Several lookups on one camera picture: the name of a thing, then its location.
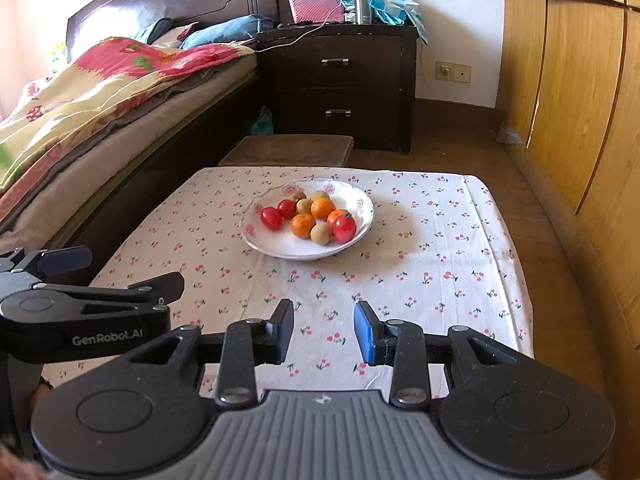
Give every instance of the white tablecloth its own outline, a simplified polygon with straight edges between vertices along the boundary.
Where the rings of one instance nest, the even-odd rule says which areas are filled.
[[[255,195],[297,178],[351,182],[372,199],[370,232],[337,256],[290,262],[251,250],[240,213]],[[256,369],[258,388],[378,388],[391,368],[367,367],[353,332],[353,305],[445,334],[466,324],[532,355],[532,308],[522,268],[488,189],[473,176],[347,168],[213,168],[193,175],[123,243],[95,286],[125,286],[179,270],[186,287],[172,325],[223,332],[246,317],[268,318],[280,298],[295,304],[285,364]],[[49,365],[52,382],[102,362]],[[203,393],[217,366],[209,365]],[[447,392],[434,371],[434,396]]]

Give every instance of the plate rim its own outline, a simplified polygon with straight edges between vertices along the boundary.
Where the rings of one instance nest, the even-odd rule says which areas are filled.
[[[357,189],[359,192],[361,192],[367,198],[367,200],[369,201],[369,204],[370,204],[370,208],[371,208],[371,222],[369,222],[369,224],[366,226],[365,229],[362,230],[362,232],[360,232],[359,234],[354,236],[347,243],[335,248],[334,250],[331,250],[327,254],[322,254],[322,255],[314,254],[313,256],[283,256],[281,254],[270,253],[268,251],[265,251],[265,250],[262,250],[262,249],[258,248],[255,244],[253,244],[251,242],[251,240],[249,240],[248,237],[246,237],[244,235],[244,230],[242,229],[242,223],[244,221],[244,216],[252,208],[252,206],[254,205],[254,203],[258,199],[264,197],[265,195],[267,195],[267,193],[270,193],[271,191],[274,191],[276,189],[282,189],[287,184],[295,184],[297,182],[316,182],[318,180],[329,180],[331,182],[340,182],[341,184],[345,184],[346,186],[352,187],[353,189]],[[242,237],[242,240],[244,240],[244,243],[246,243],[253,250],[258,251],[260,254],[266,254],[267,256],[271,256],[272,258],[279,258],[281,260],[292,260],[292,261],[296,261],[296,262],[308,262],[308,261],[313,261],[313,260],[321,260],[322,258],[327,258],[329,256],[333,256],[334,254],[340,253],[341,251],[351,247],[353,244],[355,244],[358,240],[360,240],[365,234],[367,234],[370,231],[371,227],[373,226],[373,222],[375,222],[375,219],[376,219],[376,208],[373,207],[373,201],[371,200],[369,195],[367,195],[359,187],[355,187],[351,182],[345,182],[344,180],[339,180],[337,178],[329,178],[329,177],[324,177],[324,176],[322,176],[322,177],[312,176],[312,177],[305,177],[305,178],[297,178],[296,180],[291,180],[289,182],[285,182],[284,184],[280,184],[279,186],[271,186],[265,192],[260,193],[260,195],[254,196],[253,199],[251,200],[251,202],[249,202],[244,207],[244,209],[242,210],[242,213],[240,215],[240,219],[238,221],[238,228],[240,229],[240,236]]]

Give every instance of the wooden stool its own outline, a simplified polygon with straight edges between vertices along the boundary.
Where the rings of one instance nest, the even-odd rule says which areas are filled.
[[[242,139],[219,166],[321,166],[341,168],[353,137],[340,135],[263,135]]]

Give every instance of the white cable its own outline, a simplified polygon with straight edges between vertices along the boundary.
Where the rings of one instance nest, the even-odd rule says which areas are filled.
[[[322,25],[320,25],[320,27],[312,28],[311,30],[306,31],[304,34],[301,34],[298,38],[296,38],[295,41],[292,41],[291,43],[285,43],[285,44],[282,44],[282,45],[270,46],[270,47],[264,48],[262,50],[256,50],[256,52],[266,52],[267,50],[271,50],[272,48],[280,48],[281,46],[291,46],[291,45],[297,43],[299,40],[304,38],[307,34],[311,34],[312,32],[315,32],[316,30],[320,30],[321,28],[323,28],[326,25],[326,22],[329,20],[329,16],[331,15],[331,13],[334,12],[335,9],[337,9],[338,7],[341,7],[341,6],[342,6],[342,4],[338,4],[333,9],[331,9],[329,11],[329,13],[327,14],[327,16],[325,17],[324,22],[322,22]]]

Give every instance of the floor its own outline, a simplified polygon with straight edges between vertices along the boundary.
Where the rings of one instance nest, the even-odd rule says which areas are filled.
[[[533,190],[494,133],[414,128],[409,155],[353,150],[348,166],[366,170],[472,174],[487,184],[524,268],[534,308],[536,359],[604,393],[601,363],[562,245]]]

